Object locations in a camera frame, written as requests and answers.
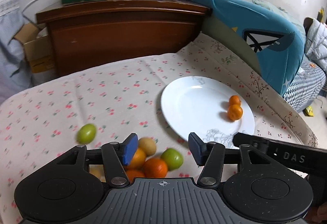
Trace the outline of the cardboard box on floor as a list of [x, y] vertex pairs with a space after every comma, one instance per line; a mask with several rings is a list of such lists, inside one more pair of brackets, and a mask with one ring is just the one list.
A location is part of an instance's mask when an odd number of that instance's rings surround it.
[[28, 23], [22, 26], [14, 38], [22, 44], [32, 73], [44, 73], [55, 68], [47, 28], [40, 30]]

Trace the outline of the cherry print tablecloth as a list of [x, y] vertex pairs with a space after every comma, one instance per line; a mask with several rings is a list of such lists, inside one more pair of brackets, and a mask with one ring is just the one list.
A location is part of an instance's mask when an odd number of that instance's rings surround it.
[[97, 127], [89, 148], [123, 141], [129, 134], [151, 137], [158, 151], [175, 148], [183, 165], [170, 177], [198, 178], [187, 143], [164, 119], [160, 98], [173, 80], [203, 76], [220, 81], [249, 104], [254, 135], [318, 146], [302, 117], [223, 44], [205, 34], [175, 54], [120, 61], [74, 73], [15, 94], [1, 105], [1, 221], [18, 223], [17, 184], [76, 144], [85, 124]]

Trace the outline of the white floral plate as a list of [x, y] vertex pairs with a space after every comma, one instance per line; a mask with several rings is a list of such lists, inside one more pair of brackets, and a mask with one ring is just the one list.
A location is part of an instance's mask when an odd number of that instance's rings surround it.
[[[233, 95], [240, 98], [243, 109], [237, 121], [227, 116]], [[235, 134], [252, 135], [255, 131], [254, 115], [244, 98], [208, 77], [181, 77], [169, 83], [161, 95], [161, 110], [168, 125], [184, 140], [194, 132], [205, 143], [215, 141], [226, 148], [235, 148], [232, 143]]]

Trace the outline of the lone green plum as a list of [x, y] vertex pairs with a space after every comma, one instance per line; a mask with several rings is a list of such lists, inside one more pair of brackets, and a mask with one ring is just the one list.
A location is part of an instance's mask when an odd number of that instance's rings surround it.
[[86, 124], [80, 128], [76, 134], [76, 141], [79, 144], [89, 144], [96, 136], [96, 126], [94, 124]]

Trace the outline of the blue gray hanging cloth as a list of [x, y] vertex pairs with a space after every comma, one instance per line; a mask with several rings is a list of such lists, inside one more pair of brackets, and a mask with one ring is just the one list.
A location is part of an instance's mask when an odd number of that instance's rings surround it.
[[32, 74], [24, 49], [15, 35], [24, 25], [19, 9], [1, 16], [1, 102], [32, 87]]

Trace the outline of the blue patterned pillow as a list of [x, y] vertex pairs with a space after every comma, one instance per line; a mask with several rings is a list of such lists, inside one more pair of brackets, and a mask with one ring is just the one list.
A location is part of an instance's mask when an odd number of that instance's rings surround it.
[[302, 63], [304, 40], [294, 24], [244, 0], [192, 0], [238, 34], [257, 56], [261, 77], [283, 96]]

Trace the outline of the brown longan three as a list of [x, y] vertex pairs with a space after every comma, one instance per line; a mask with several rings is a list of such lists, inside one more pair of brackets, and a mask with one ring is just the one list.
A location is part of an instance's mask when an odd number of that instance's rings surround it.
[[94, 175], [95, 177], [97, 177], [99, 180], [101, 180], [103, 173], [101, 172], [101, 170], [98, 167], [90, 167], [89, 169], [89, 173]]

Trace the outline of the orange tangerine one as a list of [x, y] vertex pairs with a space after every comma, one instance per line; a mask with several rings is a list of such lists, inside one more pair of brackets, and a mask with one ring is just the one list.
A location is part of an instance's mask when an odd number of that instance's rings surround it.
[[229, 105], [241, 106], [241, 100], [237, 95], [233, 95], [229, 98]]

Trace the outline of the checkered sofa cover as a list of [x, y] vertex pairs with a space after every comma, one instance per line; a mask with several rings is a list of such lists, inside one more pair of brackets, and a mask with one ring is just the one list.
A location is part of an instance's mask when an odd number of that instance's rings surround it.
[[326, 73], [306, 55], [283, 98], [297, 112], [313, 103], [317, 96], [326, 97]]

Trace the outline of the brown wooden cabinet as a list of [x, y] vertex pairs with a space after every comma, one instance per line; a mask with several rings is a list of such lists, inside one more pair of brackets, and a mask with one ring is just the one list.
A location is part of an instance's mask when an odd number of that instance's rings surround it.
[[36, 14], [47, 27], [55, 68], [66, 76], [131, 58], [178, 52], [193, 41], [211, 10], [186, 0], [103, 0]]

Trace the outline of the orange tangerine six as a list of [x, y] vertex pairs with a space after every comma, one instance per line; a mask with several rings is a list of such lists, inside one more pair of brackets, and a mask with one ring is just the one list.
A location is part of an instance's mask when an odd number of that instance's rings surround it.
[[150, 158], [143, 164], [142, 172], [148, 178], [164, 178], [167, 175], [168, 166], [160, 158]]

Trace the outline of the orange tangerine three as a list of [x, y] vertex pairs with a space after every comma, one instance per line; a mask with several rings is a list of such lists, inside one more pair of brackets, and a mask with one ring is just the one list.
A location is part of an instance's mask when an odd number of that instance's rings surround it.
[[129, 169], [126, 170], [126, 175], [128, 177], [128, 180], [132, 183], [135, 178], [143, 178], [145, 177], [145, 174], [141, 170], [136, 169]]

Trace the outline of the orange tangerine two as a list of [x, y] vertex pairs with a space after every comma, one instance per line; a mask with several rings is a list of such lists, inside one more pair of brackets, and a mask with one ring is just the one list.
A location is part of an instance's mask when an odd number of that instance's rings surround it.
[[228, 107], [227, 117], [231, 121], [240, 120], [242, 118], [242, 115], [243, 115], [243, 109], [241, 108], [240, 105], [232, 104]]

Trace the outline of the orange tangerine seven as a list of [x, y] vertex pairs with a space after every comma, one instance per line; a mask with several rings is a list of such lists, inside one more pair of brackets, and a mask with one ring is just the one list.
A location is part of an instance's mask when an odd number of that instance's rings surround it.
[[127, 170], [139, 170], [145, 163], [146, 158], [147, 158], [146, 153], [141, 148], [138, 148], [135, 151], [134, 156], [132, 157], [132, 160], [131, 160], [130, 164], [128, 164], [126, 169]]

